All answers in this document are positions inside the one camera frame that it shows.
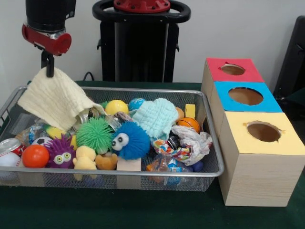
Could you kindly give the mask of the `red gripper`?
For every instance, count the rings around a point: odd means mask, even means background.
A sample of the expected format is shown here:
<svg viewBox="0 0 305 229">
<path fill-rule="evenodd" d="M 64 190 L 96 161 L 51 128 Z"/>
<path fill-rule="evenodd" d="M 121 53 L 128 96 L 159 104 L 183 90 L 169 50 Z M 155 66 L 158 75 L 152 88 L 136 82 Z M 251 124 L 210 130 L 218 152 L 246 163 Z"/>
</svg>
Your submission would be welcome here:
<svg viewBox="0 0 305 229">
<path fill-rule="evenodd" d="M 41 50 L 41 68 L 46 67 L 47 77 L 54 76 L 54 57 L 60 56 L 68 51 L 71 46 L 71 35 L 65 30 L 58 33 L 44 33 L 39 32 L 23 24 L 22 26 L 23 38 Z"/>
</svg>

